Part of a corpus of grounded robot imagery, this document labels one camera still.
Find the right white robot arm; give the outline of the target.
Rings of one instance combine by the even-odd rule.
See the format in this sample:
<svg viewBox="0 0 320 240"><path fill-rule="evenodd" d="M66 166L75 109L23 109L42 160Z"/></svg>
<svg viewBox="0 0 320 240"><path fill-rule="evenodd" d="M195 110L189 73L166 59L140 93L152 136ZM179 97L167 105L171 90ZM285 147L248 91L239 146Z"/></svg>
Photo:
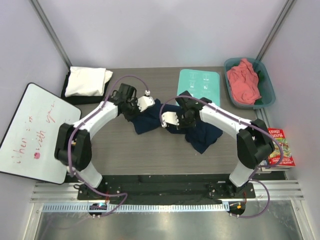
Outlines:
<svg viewBox="0 0 320 240"><path fill-rule="evenodd" d="M176 96L175 100L186 114L185 120L191 121L193 117L196 121L217 127L235 139L238 162L229 175L225 190L230 197L238 197L260 163L275 150L265 122L261 119L252 121L239 117L208 99L192 97L186 91Z"/></svg>

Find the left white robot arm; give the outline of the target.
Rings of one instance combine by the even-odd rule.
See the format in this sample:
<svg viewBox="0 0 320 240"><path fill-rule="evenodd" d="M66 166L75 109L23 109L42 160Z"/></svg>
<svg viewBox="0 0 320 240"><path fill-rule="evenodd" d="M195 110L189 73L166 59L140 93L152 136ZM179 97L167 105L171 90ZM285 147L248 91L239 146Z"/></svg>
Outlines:
<svg viewBox="0 0 320 240"><path fill-rule="evenodd" d="M70 174L90 186L89 194L93 198L100 200L107 192L102 175L92 163L93 136L120 114L130 118L139 113L137 89L122 83L87 116L59 127L54 157L66 166Z"/></svg>

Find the navy blue t shirt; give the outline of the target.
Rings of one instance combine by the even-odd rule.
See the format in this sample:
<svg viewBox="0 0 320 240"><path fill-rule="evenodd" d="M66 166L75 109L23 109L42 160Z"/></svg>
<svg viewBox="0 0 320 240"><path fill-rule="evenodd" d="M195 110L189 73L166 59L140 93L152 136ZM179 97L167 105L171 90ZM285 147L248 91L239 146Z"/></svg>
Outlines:
<svg viewBox="0 0 320 240"><path fill-rule="evenodd" d="M161 101L156 99L154 106L130 121L133 123L135 132L138 135L161 127L159 113L162 105ZM194 127L177 129L176 126L169 126L166 130L171 134L184 135L185 140L200 154L203 154L208 147L213 145L223 135L221 129L200 120L196 122Z"/></svg>

